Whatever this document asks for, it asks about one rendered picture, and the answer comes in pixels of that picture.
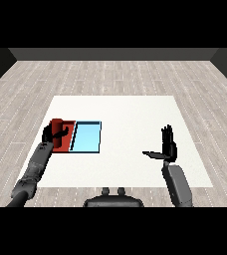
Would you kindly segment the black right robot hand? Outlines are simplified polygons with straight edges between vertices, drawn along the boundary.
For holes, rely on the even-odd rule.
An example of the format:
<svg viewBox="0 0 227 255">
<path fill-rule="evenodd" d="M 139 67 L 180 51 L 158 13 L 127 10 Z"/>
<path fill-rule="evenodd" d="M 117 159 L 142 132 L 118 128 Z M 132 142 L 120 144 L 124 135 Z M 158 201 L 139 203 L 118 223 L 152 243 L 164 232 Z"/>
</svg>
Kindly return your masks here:
<svg viewBox="0 0 227 255">
<path fill-rule="evenodd" d="M 161 129 L 162 134 L 162 152 L 144 151 L 143 154 L 154 159 L 162 159 L 168 163 L 177 160 L 177 145 L 173 140 L 172 126 L 167 125 Z"/>
</svg>

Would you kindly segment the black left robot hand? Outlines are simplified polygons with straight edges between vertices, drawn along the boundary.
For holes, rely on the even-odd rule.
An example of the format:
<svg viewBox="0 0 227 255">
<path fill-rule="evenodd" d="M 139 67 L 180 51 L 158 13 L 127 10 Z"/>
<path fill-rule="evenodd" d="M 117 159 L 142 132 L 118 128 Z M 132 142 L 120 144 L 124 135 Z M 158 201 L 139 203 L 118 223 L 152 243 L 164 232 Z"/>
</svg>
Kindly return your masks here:
<svg viewBox="0 0 227 255">
<path fill-rule="evenodd" d="M 69 133 L 69 129 L 66 127 L 64 130 L 60 130 L 56 133 L 52 133 L 52 125 L 47 125 L 43 129 L 42 142 L 61 142 L 62 137 Z"/>
</svg>

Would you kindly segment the small red can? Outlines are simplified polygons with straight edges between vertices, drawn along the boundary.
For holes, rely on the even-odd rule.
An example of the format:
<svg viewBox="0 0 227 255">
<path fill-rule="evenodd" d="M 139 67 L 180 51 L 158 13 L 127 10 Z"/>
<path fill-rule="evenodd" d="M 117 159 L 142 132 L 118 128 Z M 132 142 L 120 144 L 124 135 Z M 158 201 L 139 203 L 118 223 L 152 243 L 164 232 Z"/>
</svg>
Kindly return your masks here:
<svg viewBox="0 0 227 255">
<path fill-rule="evenodd" d="M 63 130 L 63 120 L 62 119 L 52 119 L 52 135 L 54 148 L 59 148 L 62 146 L 62 138 L 56 137 L 56 134 Z"/>
</svg>

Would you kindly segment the shallow red open box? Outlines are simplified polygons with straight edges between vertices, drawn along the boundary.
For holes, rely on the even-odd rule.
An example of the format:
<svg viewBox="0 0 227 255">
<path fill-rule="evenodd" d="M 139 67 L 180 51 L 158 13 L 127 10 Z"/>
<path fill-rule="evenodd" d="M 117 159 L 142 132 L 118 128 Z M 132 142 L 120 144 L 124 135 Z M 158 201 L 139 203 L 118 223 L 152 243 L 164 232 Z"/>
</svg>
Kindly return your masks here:
<svg viewBox="0 0 227 255">
<path fill-rule="evenodd" d="M 69 133 L 62 137 L 62 146 L 53 148 L 53 153 L 68 153 L 71 150 L 72 136 L 75 129 L 75 121 L 63 121 L 63 130 L 69 129 Z"/>
</svg>

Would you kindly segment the shallow light blue open box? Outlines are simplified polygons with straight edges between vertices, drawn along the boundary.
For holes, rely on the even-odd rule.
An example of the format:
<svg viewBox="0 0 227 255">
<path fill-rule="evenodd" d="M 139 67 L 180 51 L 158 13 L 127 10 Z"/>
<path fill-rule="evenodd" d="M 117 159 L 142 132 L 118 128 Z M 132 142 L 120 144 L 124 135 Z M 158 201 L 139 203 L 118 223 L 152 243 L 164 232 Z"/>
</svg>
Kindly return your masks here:
<svg viewBox="0 0 227 255">
<path fill-rule="evenodd" d="M 70 142 L 70 153 L 99 153 L 102 123 L 99 121 L 76 122 Z"/>
</svg>

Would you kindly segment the dark grey robot body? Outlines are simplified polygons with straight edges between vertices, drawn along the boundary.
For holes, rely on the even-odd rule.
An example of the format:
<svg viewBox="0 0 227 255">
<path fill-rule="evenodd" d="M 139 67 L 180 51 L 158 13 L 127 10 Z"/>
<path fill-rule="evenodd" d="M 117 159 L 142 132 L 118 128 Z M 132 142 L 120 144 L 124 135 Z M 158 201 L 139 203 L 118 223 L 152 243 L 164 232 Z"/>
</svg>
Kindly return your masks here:
<svg viewBox="0 0 227 255">
<path fill-rule="evenodd" d="M 117 195 L 110 195 L 110 189 L 104 187 L 102 194 L 84 203 L 84 207 L 143 207 L 140 199 L 127 196 L 123 187 L 117 189 Z"/>
</svg>

